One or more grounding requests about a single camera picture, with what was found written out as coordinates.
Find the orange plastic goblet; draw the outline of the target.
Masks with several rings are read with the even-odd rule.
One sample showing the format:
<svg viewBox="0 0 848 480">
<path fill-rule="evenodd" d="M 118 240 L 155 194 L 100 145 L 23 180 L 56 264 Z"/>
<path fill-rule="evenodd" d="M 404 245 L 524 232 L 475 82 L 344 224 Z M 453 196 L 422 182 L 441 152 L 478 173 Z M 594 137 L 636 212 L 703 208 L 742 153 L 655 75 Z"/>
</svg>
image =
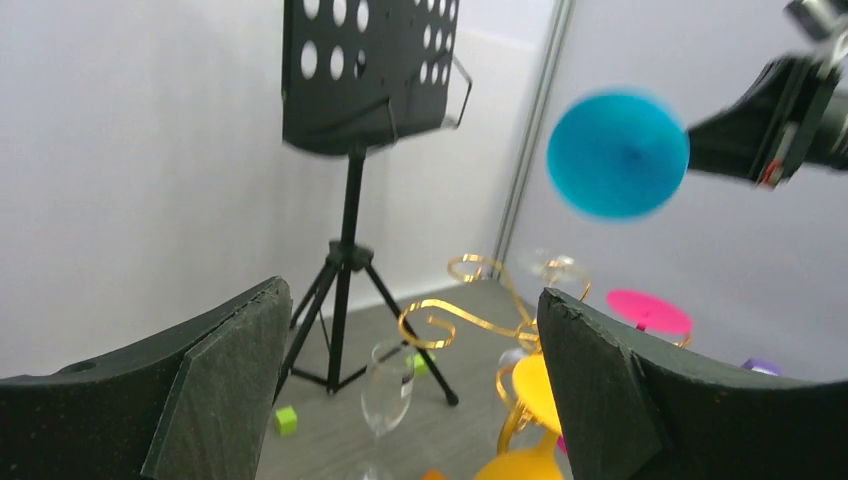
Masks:
<svg viewBox="0 0 848 480">
<path fill-rule="evenodd" d="M 555 458 L 562 436 L 561 423 L 544 357 L 530 355 L 500 369 L 495 386 L 510 411 L 498 437 L 496 456 L 475 477 L 479 480 L 562 479 L 564 475 Z M 538 424 L 545 433 L 537 445 L 512 450 L 510 441 L 522 424 Z"/>
</svg>

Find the pink plastic goblet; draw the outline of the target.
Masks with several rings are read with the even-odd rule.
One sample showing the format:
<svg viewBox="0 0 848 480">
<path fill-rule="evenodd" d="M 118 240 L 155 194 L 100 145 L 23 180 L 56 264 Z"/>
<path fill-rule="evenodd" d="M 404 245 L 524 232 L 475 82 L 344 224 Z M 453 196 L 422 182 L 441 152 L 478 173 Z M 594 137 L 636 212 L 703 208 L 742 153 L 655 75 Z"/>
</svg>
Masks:
<svg viewBox="0 0 848 480">
<path fill-rule="evenodd" d="M 653 295 L 617 289 L 606 295 L 606 302 L 615 314 L 641 330 L 687 335 L 693 329 L 693 321 L 686 312 Z"/>
</svg>

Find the blue plastic goblet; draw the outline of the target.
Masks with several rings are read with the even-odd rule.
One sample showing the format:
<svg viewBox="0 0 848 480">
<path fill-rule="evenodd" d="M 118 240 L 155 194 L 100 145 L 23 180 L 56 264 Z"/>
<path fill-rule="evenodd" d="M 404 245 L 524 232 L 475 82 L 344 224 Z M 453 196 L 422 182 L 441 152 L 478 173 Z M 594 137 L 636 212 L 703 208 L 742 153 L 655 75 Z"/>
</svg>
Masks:
<svg viewBox="0 0 848 480">
<path fill-rule="evenodd" d="M 690 140 L 671 108 L 631 88 L 590 93 L 563 113 L 546 168 L 563 200 L 583 215 L 630 221 L 663 207 L 688 170 Z"/>
</svg>

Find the tall clear flute glass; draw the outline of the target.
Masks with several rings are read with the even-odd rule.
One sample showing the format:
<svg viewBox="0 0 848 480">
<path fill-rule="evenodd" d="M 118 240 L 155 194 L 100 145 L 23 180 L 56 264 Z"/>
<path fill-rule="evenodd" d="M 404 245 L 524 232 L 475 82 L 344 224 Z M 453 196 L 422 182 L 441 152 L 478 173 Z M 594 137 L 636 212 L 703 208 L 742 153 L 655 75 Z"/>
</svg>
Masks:
<svg viewBox="0 0 848 480">
<path fill-rule="evenodd" d="M 549 250 L 534 248 L 519 256 L 522 270 L 547 283 L 576 280 L 581 270 L 575 260 L 567 255 L 554 255 Z"/>
</svg>

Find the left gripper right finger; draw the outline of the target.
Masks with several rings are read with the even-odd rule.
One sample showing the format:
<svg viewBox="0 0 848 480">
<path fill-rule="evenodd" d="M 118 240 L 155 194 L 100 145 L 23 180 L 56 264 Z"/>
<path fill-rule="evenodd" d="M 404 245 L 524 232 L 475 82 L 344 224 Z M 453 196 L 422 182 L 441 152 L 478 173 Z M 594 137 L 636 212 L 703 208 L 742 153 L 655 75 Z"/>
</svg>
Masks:
<svg viewBox="0 0 848 480">
<path fill-rule="evenodd" d="M 847 385 L 677 347 L 556 289 L 538 328 L 577 479 L 843 479 Z"/>
</svg>

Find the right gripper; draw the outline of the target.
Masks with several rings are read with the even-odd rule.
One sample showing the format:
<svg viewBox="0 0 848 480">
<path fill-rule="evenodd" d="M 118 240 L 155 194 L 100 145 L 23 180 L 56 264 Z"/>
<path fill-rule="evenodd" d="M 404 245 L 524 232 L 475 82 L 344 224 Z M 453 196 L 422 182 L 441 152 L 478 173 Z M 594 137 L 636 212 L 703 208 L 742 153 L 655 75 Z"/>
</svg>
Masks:
<svg viewBox="0 0 848 480">
<path fill-rule="evenodd" d="M 805 164 L 847 171 L 847 3 L 790 1 L 784 13 L 811 51 L 773 59 L 736 103 L 690 126 L 689 170 L 770 188 Z"/>
</svg>

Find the small clear wine glass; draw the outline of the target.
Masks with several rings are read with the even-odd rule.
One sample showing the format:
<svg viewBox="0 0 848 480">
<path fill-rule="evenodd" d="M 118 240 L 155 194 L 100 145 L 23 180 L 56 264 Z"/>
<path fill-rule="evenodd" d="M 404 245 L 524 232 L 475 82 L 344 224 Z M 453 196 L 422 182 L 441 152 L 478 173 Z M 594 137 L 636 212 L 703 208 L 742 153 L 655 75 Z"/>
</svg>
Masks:
<svg viewBox="0 0 848 480">
<path fill-rule="evenodd" d="M 380 465 L 382 439 L 395 430 L 409 409 L 415 377 L 415 350 L 400 340 L 383 340 L 371 351 L 361 391 L 363 418 L 372 444 L 353 479 L 391 479 Z"/>
</svg>

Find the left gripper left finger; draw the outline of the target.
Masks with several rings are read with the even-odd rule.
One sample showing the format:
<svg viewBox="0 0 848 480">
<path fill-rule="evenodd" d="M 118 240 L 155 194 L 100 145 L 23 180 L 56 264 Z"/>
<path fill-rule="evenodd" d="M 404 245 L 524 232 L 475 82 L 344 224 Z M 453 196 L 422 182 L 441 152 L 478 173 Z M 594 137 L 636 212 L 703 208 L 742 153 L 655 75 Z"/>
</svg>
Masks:
<svg viewBox="0 0 848 480">
<path fill-rule="evenodd" d="M 269 278 L 45 376 L 1 382 L 5 479 L 252 479 L 292 299 Z"/>
</svg>

